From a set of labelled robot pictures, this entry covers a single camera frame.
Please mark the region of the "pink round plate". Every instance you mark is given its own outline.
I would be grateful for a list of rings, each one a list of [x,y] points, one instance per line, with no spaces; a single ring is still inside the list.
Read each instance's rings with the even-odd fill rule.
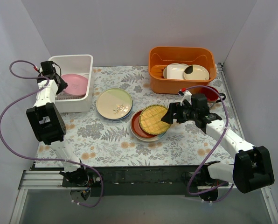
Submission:
[[[67,87],[63,90],[66,94],[72,96],[83,96],[87,92],[88,79],[79,74],[65,74],[62,79],[67,83]]]

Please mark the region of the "woven bamboo pattern plate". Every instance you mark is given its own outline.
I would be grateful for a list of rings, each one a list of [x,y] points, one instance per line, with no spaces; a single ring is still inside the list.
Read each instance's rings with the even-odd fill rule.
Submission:
[[[139,125],[141,129],[151,135],[165,133],[170,124],[161,121],[168,109],[163,105],[150,105],[142,110],[139,116]]]

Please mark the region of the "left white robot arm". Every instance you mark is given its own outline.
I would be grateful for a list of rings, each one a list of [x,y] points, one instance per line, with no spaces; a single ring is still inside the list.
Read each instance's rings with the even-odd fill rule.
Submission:
[[[68,87],[55,66],[53,61],[41,62],[37,80],[39,92],[34,106],[27,109],[26,114],[37,140],[49,146],[62,163],[64,171],[60,175],[68,182],[83,187],[88,184],[89,175],[68,146],[66,125],[55,105],[56,96]]]

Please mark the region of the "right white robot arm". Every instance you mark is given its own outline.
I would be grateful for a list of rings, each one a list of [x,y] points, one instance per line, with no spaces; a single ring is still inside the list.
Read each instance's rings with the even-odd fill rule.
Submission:
[[[217,180],[234,184],[242,193],[267,187],[275,182],[269,150],[256,147],[226,127],[222,118],[211,113],[207,98],[203,94],[184,95],[181,102],[170,103],[167,113],[161,119],[167,124],[174,120],[178,123],[193,121],[206,135],[217,141],[234,158],[234,164],[221,162],[202,162],[189,183],[192,183],[200,170],[201,181],[205,185]]]

